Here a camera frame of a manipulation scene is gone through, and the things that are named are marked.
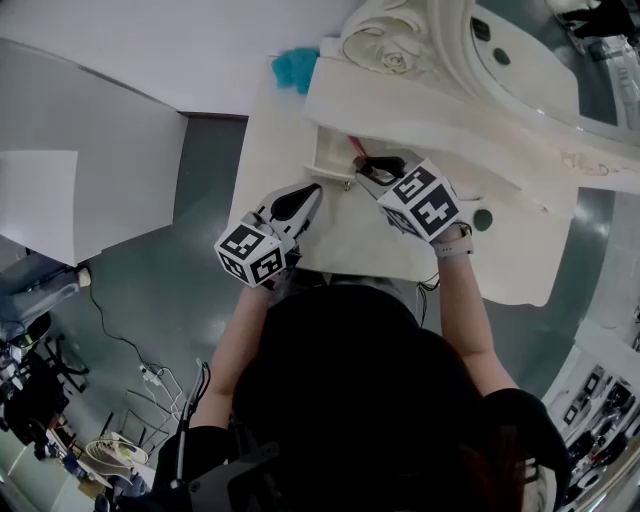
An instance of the person's left arm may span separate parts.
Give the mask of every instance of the person's left arm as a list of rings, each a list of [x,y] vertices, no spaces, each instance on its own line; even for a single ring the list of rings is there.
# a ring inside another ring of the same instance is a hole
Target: person's left arm
[[[213,354],[211,381],[191,418],[190,428],[228,427],[238,379],[258,353],[270,294],[264,286],[242,290],[220,345]]]

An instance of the watch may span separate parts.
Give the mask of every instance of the watch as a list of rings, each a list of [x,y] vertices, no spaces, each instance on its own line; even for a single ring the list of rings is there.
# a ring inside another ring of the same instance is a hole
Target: watch
[[[436,253],[436,258],[447,259],[461,254],[473,254],[473,242],[471,240],[471,228],[468,224],[456,224],[460,228],[462,238],[452,242],[434,242],[431,244]]]

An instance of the black sleeve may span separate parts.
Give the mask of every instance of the black sleeve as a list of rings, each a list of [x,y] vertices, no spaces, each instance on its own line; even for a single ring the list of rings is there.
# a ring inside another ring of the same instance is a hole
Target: black sleeve
[[[153,490],[165,490],[176,475],[178,439],[169,439],[158,454]],[[187,430],[184,443],[183,480],[190,482],[222,464],[229,454],[229,432],[219,427],[196,427]]]
[[[555,472],[557,508],[567,491],[571,469],[567,448],[544,404],[520,389],[502,389],[484,398],[482,412],[490,427],[515,426],[527,452]]]

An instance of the white box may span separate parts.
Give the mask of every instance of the white box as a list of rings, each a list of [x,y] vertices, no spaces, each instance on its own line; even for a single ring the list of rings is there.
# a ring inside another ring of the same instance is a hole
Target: white box
[[[448,180],[429,159],[378,199],[380,211],[403,233],[430,242],[460,214]]]
[[[227,228],[214,247],[224,269],[253,288],[285,267],[282,241],[244,222]]]

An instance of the black square sticker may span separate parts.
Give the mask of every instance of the black square sticker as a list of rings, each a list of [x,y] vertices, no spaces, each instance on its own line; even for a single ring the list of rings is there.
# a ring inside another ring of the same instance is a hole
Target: black square sticker
[[[249,279],[247,278],[247,274],[245,273],[244,268],[242,268],[242,265],[240,265],[240,263],[233,261],[226,254],[222,254],[222,253],[219,253],[219,254],[220,254],[220,259],[222,260],[222,265],[227,270],[227,272],[236,276],[238,279],[241,279],[245,283],[249,284]]]
[[[411,215],[420,223],[429,237],[432,237],[458,213],[458,208],[442,185],[438,185],[411,208]]]
[[[251,264],[251,273],[256,283],[266,279],[273,274],[280,272],[284,268],[280,248],[276,247],[273,251],[268,252],[262,258],[257,259]]]
[[[255,248],[260,245],[262,240],[264,240],[262,233],[249,229],[244,224],[240,224],[233,233],[220,244],[220,249],[224,249],[238,259],[246,260]]]
[[[416,228],[413,227],[404,213],[397,210],[392,210],[391,208],[387,208],[386,206],[383,206],[382,209],[387,214],[387,217],[391,219],[391,222],[393,222],[400,231],[402,231],[403,233],[410,233],[414,236],[417,236],[418,238],[422,238],[420,236],[420,233],[416,231]]]
[[[394,187],[393,192],[400,198],[402,204],[408,204],[435,180],[436,177],[424,167],[416,167]]]

